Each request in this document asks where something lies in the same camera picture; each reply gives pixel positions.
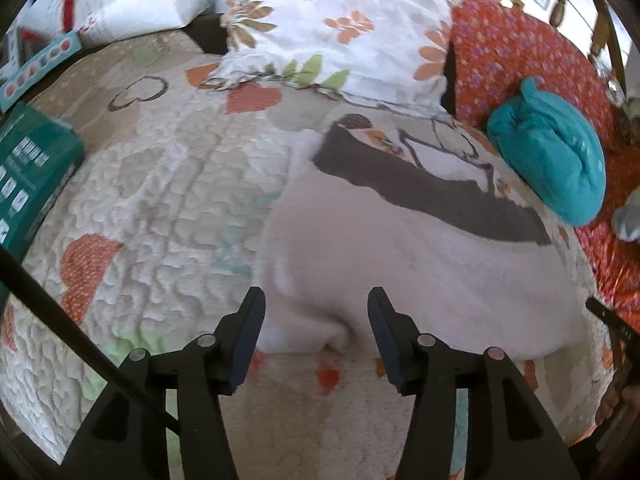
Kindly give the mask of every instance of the orange flower print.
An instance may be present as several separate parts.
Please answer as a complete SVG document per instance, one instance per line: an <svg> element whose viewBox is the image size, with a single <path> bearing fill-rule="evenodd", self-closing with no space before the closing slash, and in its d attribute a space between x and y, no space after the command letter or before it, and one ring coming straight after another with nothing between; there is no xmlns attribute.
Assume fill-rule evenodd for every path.
<svg viewBox="0 0 640 480"><path fill-rule="evenodd" d="M451 30L445 22L440 22L440 30L426 30L424 35L431 40L433 45L420 47L418 53L427 63L418 67L414 73L416 81L425 81L432 77L442 75L444 63L447 59L447 49L449 47L449 36Z"/></svg>
<svg viewBox="0 0 640 480"><path fill-rule="evenodd" d="M363 32L370 32L375 30L373 23L359 10L351 12L351 17L347 18L341 16L336 20L327 18L324 20L324 24L327 27L339 30L338 42L341 44L348 44L351 40L355 40Z"/></svg>

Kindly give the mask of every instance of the green box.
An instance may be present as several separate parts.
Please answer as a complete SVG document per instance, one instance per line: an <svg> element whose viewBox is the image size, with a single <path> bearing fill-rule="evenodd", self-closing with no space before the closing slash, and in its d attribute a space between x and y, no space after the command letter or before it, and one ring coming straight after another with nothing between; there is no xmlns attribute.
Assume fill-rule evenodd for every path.
<svg viewBox="0 0 640 480"><path fill-rule="evenodd" d="M71 126L18 103L0 128L0 244L16 260L84 159ZM0 314L8 291L0 283Z"/></svg>

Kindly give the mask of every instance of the heart outline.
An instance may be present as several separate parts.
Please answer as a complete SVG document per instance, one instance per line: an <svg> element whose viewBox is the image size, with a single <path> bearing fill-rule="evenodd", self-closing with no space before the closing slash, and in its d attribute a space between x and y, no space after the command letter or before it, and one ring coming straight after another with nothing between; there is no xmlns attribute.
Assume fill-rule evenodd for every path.
<svg viewBox="0 0 640 480"><path fill-rule="evenodd" d="M137 83L139 83L143 79L153 79L155 81L159 81L162 84L162 88L158 92L153 94L151 97L145 97L145 98L135 97L131 101L129 101L128 103L126 103L124 105L121 105L121 106L116 105L115 102L118 99L118 97L120 97L122 94L124 94L124 92L129 90L133 85L136 85ZM133 83L131 83L122 92L119 92L119 94L117 94L116 97L114 97L109 102L109 105L107 106L107 109L110 112L116 112L118 110L124 110L124 108L130 107L135 102L146 103L146 102L149 102L149 101L153 101L155 99L158 99L159 97L162 97L164 94L166 94L168 89L169 89L169 82L166 79L164 79L162 77L155 76L155 75L145 75L145 76L142 76L137 81L134 81Z"/></svg>

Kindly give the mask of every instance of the red patterned fabric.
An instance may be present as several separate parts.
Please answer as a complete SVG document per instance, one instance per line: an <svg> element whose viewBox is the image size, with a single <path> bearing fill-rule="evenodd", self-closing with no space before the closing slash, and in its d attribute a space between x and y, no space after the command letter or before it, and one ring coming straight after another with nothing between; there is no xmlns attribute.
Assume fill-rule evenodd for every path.
<svg viewBox="0 0 640 480"><path fill-rule="evenodd" d="M598 217L576 234L607 303L640 330L640 244L618 240L611 216L640 186L640 146L623 146L604 86L589 61L546 23L517 9L466 0L453 11L456 117L482 128L488 115L529 76L573 104L605 149L607 192Z"/></svg>
<svg viewBox="0 0 640 480"><path fill-rule="evenodd" d="M598 290L617 313L640 332L640 244L618 240L613 212L640 186L640 146L605 152L607 192L598 217L575 230L591 261Z"/></svg>
<svg viewBox="0 0 640 480"><path fill-rule="evenodd" d="M82 235L66 247L60 262L66 291L60 305L76 324L82 323L107 268L122 247L122 243L97 234Z"/></svg>
<svg viewBox="0 0 640 480"><path fill-rule="evenodd" d="M483 129L491 111L518 92L524 78L578 108L604 148L618 146L604 86L591 63L548 23L518 9L465 0L453 10L456 117Z"/></svg>
<svg viewBox="0 0 640 480"><path fill-rule="evenodd" d="M14 304L11 301L6 302L4 313L0 320L0 342L11 350L11 352L15 352Z"/></svg>

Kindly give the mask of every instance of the metal screw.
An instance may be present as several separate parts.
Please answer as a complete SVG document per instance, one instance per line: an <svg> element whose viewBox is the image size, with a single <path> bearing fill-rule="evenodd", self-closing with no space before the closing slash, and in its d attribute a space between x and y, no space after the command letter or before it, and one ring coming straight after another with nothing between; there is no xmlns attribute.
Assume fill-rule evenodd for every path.
<svg viewBox="0 0 640 480"><path fill-rule="evenodd" d="M420 346L430 347L436 344L436 338L431 334L420 334L417 341Z"/></svg>
<svg viewBox="0 0 640 480"><path fill-rule="evenodd" d="M129 352L129 359L132 361L142 361L146 357L146 350L144 348L135 348Z"/></svg>
<svg viewBox="0 0 640 480"><path fill-rule="evenodd" d="M504 350L497 346L489 348L487 353L489 354L489 357L495 361L502 361L504 359Z"/></svg>
<svg viewBox="0 0 640 480"><path fill-rule="evenodd" d="M198 346L203 348L213 346L216 343L216 336L213 334L203 334L198 338Z"/></svg>

